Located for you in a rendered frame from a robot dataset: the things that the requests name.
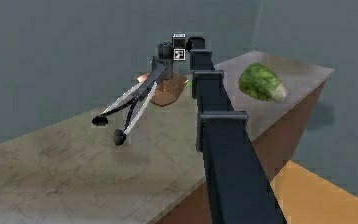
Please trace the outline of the brown wooden bowl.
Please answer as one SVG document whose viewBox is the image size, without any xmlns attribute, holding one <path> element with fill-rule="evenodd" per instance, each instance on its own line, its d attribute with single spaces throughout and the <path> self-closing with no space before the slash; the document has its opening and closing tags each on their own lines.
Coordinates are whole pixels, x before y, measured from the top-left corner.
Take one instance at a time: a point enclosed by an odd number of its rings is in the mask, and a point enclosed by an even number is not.
<svg viewBox="0 0 358 224">
<path fill-rule="evenodd" d="M 161 107 L 174 103 L 183 92 L 187 81 L 185 75 L 174 72 L 170 80 L 164 80 L 157 86 L 151 102 Z"/>
</svg>

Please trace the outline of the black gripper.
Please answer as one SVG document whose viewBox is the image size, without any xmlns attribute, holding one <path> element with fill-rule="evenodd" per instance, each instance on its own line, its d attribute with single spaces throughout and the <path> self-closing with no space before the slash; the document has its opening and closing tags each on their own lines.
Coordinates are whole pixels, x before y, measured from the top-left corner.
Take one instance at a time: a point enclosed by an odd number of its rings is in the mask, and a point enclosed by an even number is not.
<svg viewBox="0 0 358 224">
<path fill-rule="evenodd" d="M 173 45 L 171 42 L 162 42 L 158 45 L 158 55 L 152 59 L 152 70 L 149 74 L 148 81 L 142 81 L 127 90 L 115 102 L 109 105 L 101 114 L 92 119 L 95 126 L 105 126 L 108 124 L 107 117 L 122 109 L 130 107 L 125 127 L 123 130 L 114 131 L 113 141 L 116 146 L 121 146 L 126 141 L 127 135 L 137 124 L 153 94 L 156 90 L 157 83 L 161 83 L 173 78 Z"/>
</svg>

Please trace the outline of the green lettuce head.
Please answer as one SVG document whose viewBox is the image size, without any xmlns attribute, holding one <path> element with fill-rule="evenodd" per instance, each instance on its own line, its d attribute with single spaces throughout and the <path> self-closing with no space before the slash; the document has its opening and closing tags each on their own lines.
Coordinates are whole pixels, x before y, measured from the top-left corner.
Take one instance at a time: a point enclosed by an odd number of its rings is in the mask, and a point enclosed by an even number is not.
<svg viewBox="0 0 358 224">
<path fill-rule="evenodd" d="M 238 85 L 244 94 L 260 101 L 282 102 L 288 94 L 282 80 L 261 63 L 250 64 L 240 75 Z"/>
</svg>

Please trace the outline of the brown table with grey top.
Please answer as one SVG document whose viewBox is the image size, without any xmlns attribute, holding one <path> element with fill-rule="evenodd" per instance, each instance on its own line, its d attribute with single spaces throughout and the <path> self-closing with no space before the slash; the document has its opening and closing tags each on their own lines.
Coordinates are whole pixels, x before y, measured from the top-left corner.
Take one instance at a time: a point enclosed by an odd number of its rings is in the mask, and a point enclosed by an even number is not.
<svg viewBox="0 0 358 224">
<path fill-rule="evenodd" d="M 282 102 L 260 101 L 238 85 L 252 63 L 287 89 Z M 268 178 L 292 157 L 332 69 L 252 51 L 219 64 L 233 107 Z M 184 199 L 203 197 L 204 165 L 195 149 L 196 102 L 185 88 L 166 107 L 149 105 L 125 145 L 112 133 L 126 115 L 94 127 L 86 112 L 0 144 L 0 224 L 155 224 Z"/>
</svg>

